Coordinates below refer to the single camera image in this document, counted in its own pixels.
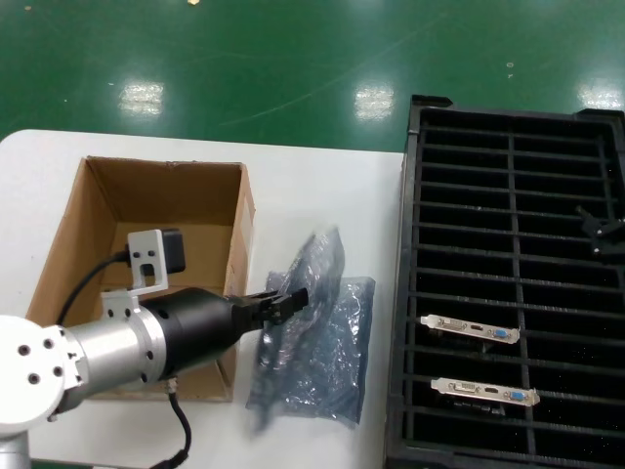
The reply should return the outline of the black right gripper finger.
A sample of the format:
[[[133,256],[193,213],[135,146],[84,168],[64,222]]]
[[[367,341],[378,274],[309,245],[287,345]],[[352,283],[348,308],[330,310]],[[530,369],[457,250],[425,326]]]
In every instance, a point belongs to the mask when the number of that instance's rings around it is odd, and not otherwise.
[[[623,264],[624,219],[602,223],[581,206],[576,212],[582,220],[582,232],[590,239],[593,256],[603,264]]]

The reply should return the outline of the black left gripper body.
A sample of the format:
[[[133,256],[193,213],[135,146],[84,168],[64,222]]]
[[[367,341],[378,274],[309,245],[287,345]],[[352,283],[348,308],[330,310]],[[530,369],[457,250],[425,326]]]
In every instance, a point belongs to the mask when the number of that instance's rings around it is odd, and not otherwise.
[[[186,288],[146,300],[159,322],[166,359],[160,377],[169,379],[220,357],[257,328],[257,301]]]

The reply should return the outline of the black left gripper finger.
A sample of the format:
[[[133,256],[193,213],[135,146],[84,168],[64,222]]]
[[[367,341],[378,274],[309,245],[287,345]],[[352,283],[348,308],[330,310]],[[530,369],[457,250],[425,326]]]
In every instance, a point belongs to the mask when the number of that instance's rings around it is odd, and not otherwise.
[[[309,292],[304,288],[290,293],[266,291],[242,297],[230,296],[229,300],[237,307],[254,313],[297,313],[309,304]]]
[[[292,312],[281,311],[263,311],[254,316],[254,321],[258,328],[263,328],[268,325],[282,325],[293,317]]]

